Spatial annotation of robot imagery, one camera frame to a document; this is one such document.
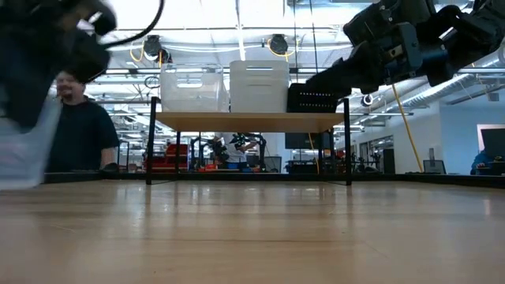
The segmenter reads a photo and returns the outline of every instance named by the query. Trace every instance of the table leg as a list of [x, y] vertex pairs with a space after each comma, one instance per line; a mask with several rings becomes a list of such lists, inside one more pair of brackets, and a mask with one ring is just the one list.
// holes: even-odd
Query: table leg
[[151, 97], [151, 117], [149, 119], [149, 137], [148, 137], [148, 162], [145, 174], [145, 184], [152, 185], [152, 156], [155, 144], [155, 125], [156, 125], [156, 106], [158, 97]]
[[126, 172], [128, 173], [128, 165], [129, 165], [129, 142], [126, 144]]
[[324, 162], [324, 157], [323, 157], [323, 136], [324, 133], [319, 133], [317, 136], [317, 143], [319, 145], [318, 149], [318, 159], [319, 159], [319, 175], [322, 175], [324, 172], [326, 172], [326, 166]]
[[181, 132], [177, 131], [177, 140], [175, 142], [175, 178], [179, 179], [179, 163], [181, 159]]
[[351, 172], [351, 161], [350, 161], [350, 108], [349, 99], [344, 99], [344, 136], [346, 144], [346, 185], [352, 185], [353, 183], [353, 173]]
[[331, 151], [331, 166], [333, 168], [332, 173], [337, 174], [337, 159], [335, 158], [335, 141], [334, 141], [334, 133], [335, 130], [332, 128], [328, 131], [330, 134], [330, 151]]

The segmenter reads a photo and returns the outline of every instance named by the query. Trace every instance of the black cable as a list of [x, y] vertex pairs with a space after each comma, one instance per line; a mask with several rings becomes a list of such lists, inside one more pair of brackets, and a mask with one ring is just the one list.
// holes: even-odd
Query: black cable
[[[156, 81], [158, 81], [158, 84], [153, 83], [154, 86], [153, 85], [149, 85], [150, 83], [156, 82]], [[159, 78], [156, 77], [156, 76], [149, 76], [149, 77], [145, 78], [144, 85], [145, 85], [146, 88], [150, 88], [150, 89], [156, 89], [156, 88], [160, 88], [161, 87], [161, 85], [159, 84]]]
[[318, 73], [319, 66], [317, 64], [316, 27], [314, 27], [314, 13], [312, 11], [312, 0], [309, 0], [309, 5], [310, 5], [310, 17], [312, 18], [312, 37], [314, 38], [314, 55], [316, 57], [316, 73]]
[[155, 26], [158, 24], [159, 19], [161, 18], [161, 15], [163, 14], [164, 7], [165, 7], [165, 0], [159, 0], [158, 12], [156, 12], [155, 18], [152, 20], [151, 24], [149, 26], [147, 26], [146, 29], [143, 30], [142, 32], [140, 32], [132, 37], [129, 37], [128, 39], [122, 39], [122, 40], [119, 40], [119, 41], [116, 41], [113, 43], [106, 43], [103, 46], [107, 49], [107, 48], [111, 48], [111, 47], [120, 46], [120, 45], [123, 45], [126, 43], [131, 43], [134, 40], [143, 38], [149, 32], [151, 32], [152, 29], [155, 28]]
[[297, 70], [297, 83], [299, 83], [298, 82], [297, 0], [293, 1], [293, 20], [294, 20], [294, 68]]

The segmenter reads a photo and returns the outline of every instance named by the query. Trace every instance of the blue object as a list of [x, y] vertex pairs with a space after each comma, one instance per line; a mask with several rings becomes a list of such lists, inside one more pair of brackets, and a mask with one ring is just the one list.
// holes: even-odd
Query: blue object
[[489, 163], [494, 161], [494, 158], [489, 157], [486, 154], [486, 150], [484, 149], [479, 155], [475, 157], [475, 160], [472, 164], [472, 169], [477, 170], [478, 164], [485, 164], [486, 167], [489, 167]]
[[238, 169], [238, 163], [228, 163], [228, 169], [229, 170], [237, 170]]

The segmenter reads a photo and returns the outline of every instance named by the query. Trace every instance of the person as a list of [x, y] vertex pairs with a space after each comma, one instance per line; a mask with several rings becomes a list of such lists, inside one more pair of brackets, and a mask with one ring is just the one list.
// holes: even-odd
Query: person
[[224, 166], [227, 168], [229, 164], [233, 163], [238, 165], [239, 170], [247, 168], [248, 164], [245, 152], [249, 149], [254, 148], [257, 145], [257, 143], [244, 142], [238, 133], [216, 133], [214, 137], [214, 142], [217, 142], [220, 139], [224, 140], [226, 153], [229, 156]]
[[63, 106], [47, 172], [101, 170], [115, 163], [118, 134], [109, 114], [84, 95], [85, 88], [66, 72], [56, 78]]
[[472, 172], [477, 173], [478, 169], [489, 167], [489, 163], [492, 161], [494, 161], [494, 157], [487, 155], [486, 150], [484, 149], [477, 156], [475, 156], [475, 159], [472, 163]]

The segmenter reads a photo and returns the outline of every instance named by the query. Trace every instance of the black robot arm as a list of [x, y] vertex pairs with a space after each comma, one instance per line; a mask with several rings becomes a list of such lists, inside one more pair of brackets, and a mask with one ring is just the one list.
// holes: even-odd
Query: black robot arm
[[[88, 83], [107, 69], [107, 48], [148, 34], [162, 15], [137, 35], [100, 44], [116, 29], [116, 17], [102, 0], [0, 0], [0, 113], [21, 131], [36, 125], [47, 92], [61, 70]], [[93, 33], [77, 28], [87, 21]]]
[[344, 26], [353, 44], [350, 57], [339, 59], [307, 85], [343, 97], [351, 88], [369, 94], [383, 84], [415, 77], [427, 76], [431, 86], [450, 80], [462, 67], [496, 51], [503, 41], [503, 1], [476, 4], [472, 13], [457, 6], [436, 13], [432, 0], [371, 4]]

